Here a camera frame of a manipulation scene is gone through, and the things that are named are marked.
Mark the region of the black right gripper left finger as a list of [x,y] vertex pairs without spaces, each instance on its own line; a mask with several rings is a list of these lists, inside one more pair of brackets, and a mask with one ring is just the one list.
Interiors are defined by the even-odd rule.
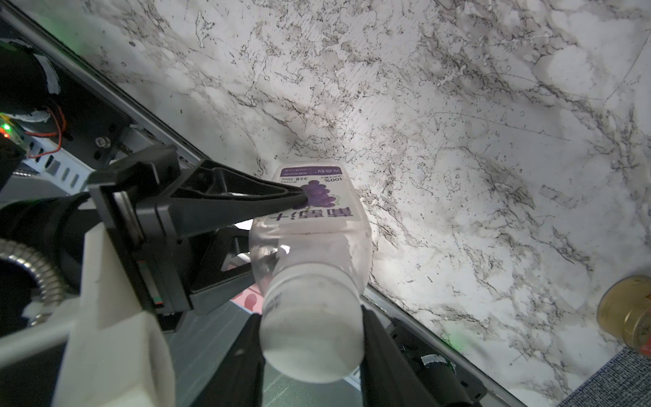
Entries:
[[258,407],[263,401],[262,315],[252,314],[192,406]]

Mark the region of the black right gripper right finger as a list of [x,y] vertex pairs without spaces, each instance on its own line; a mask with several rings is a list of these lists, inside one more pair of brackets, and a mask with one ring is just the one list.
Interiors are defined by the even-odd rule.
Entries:
[[436,406],[376,314],[361,308],[364,359],[361,393],[364,406]]

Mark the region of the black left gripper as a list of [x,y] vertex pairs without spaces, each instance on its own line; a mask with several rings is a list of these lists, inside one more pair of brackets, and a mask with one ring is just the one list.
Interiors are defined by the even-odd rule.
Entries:
[[[251,286],[250,261],[229,266],[249,252],[249,231],[230,226],[308,201],[301,188],[172,145],[150,146],[93,172],[88,191],[137,299],[158,315],[208,315]],[[200,234],[216,230],[203,256]]]

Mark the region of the clear bottle purple label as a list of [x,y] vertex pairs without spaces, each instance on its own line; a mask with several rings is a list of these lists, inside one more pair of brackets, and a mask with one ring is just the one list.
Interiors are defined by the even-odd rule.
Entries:
[[335,162],[285,164],[273,181],[307,196],[288,210],[254,219],[250,254],[264,296],[288,267],[329,265],[351,278],[363,293],[371,273],[371,225],[349,174]]

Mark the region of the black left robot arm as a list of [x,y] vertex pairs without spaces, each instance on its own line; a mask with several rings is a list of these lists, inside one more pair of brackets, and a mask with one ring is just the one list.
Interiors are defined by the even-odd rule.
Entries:
[[237,224],[307,200],[208,159],[184,169],[175,147],[152,146],[93,172],[84,193],[12,203],[1,234],[45,254],[79,289],[84,236],[103,224],[141,305],[165,320],[208,314],[247,288],[249,266],[224,270],[249,249]]

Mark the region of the pink cat paw stick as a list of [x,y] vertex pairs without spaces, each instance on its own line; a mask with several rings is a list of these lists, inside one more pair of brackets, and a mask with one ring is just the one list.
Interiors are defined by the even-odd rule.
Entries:
[[256,284],[245,288],[231,301],[249,314],[262,314],[264,297]]

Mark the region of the round gold tin red lid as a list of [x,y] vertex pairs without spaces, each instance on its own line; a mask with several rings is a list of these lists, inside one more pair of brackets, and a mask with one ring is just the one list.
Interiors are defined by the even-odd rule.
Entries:
[[650,358],[649,276],[629,276],[614,284],[601,299],[597,316],[602,330]]

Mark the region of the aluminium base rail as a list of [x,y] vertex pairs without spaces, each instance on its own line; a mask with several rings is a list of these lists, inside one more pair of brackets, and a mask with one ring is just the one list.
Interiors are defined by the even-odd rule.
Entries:
[[1,211],[1,403],[173,406],[164,338],[262,295],[196,406],[260,406],[267,366],[347,380],[366,406],[516,399],[366,287],[371,227],[347,171],[264,181],[212,161],[1,4],[1,182],[59,198]]

